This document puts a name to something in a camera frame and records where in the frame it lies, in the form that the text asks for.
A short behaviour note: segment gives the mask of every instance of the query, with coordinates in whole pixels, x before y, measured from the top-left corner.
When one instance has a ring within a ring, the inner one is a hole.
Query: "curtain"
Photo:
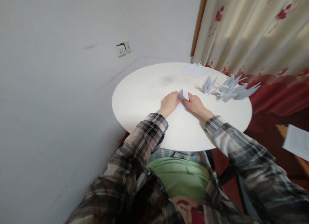
[[[262,82],[253,113],[309,107],[309,0],[207,0],[192,61]]]

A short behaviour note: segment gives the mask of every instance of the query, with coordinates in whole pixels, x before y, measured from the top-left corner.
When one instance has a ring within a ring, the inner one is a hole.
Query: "shirt sleeve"
[[[119,222],[128,210],[129,197],[136,180],[146,168],[150,154],[164,138],[166,119],[151,113],[125,139],[109,160],[105,173],[99,175],[68,223]]]
[[[263,220],[308,223],[308,193],[288,179],[265,147],[220,116],[211,118],[205,128],[244,178],[248,196]]]

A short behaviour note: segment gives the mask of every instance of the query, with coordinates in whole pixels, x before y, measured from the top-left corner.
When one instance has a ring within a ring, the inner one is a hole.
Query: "person's left hand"
[[[177,97],[178,91],[169,93],[166,97],[164,97],[162,107],[157,113],[164,116],[164,118],[167,118],[176,109],[180,102]]]

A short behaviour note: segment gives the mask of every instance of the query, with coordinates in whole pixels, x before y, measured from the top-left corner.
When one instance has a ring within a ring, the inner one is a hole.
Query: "wall socket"
[[[126,55],[126,48],[123,44],[115,46],[115,48],[119,57]]]
[[[130,45],[129,41],[125,41],[123,44],[125,45],[126,52],[130,53],[131,52],[131,45]]]

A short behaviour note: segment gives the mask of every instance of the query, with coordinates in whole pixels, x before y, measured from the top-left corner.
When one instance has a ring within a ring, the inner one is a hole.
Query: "plaid shirt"
[[[146,168],[167,130],[166,119],[150,114],[126,138],[71,216],[69,223],[184,223],[158,177]],[[309,196],[292,183],[258,142],[220,116],[205,125],[218,148],[244,178],[251,202],[265,223],[309,223]],[[204,192],[205,223],[258,223],[225,195],[216,171]]]

